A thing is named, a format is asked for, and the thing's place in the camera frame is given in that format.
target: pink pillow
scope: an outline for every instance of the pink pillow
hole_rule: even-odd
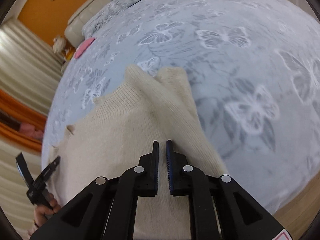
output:
[[[96,38],[89,38],[82,42],[75,52],[75,58],[79,58],[82,55],[82,53],[84,53],[85,50],[91,45],[91,43],[93,43],[95,39]]]

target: finger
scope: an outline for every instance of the finger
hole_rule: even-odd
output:
[[[47,222],[47,218],[41,213],[37,212],[36,209],[34,211],[34,219],[36,224],[41,227],[45,222]]]
[[[61,210],[61,206],[60,206],[60,205],[56,205],[56,206],[53,208],[53,212],[54,212],[54,213],[57,213],[59,210]]]
[[[50,206],[55,207],[56,205],[58,205],[58,201],[55,198],[53,198],[52,200],[50,200],[49,204]]]
[[[35,209],[35,212],[39,215],[53,215],[53,210],[44,206],[44,205],[39,205]]]

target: white curtain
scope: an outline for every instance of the white curtain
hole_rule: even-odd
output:
[[[15,230],[24,238],[33,221],[33,206],[27,198],[27,186],[20,176],[15,157],[22,151],[32,177],[41,172],[40,156],[30,154],[0,137],[0,206]]]
[[[26,106],[48,114],[62,62],[20,21],[10,19],[0,26],[0,89]]]

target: gray bedspread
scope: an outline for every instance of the gray bedspread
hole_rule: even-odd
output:
[[[58,86],[43,168],[65,126],[136,63],[150,75],[162,66],[187,71],[208,140],[269,212],[319,171],[320,26],[300,8],[286,0],[140,0],[105,19],[86,26],[96,40]]]

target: silver screw head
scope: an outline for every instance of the silver screw head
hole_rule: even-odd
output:
[[[221,180],[225,183],[229,183],[231,181],[231,177],[229,175],[223,175]]]
[[[105,182],[106,182],[106,179],[104,177],[96,178],[96,184],[98,184],[98,185],[105,184]]]
[[[135,171],[136,173],[141,173],[141,172],[144,171],[144,167],[142,167],[142,166],[137,166],[137,167],[134,168],[134,171]]]
[[[193,167],[191,165],[185,165],[183,166],[184,171],[193,171]]]

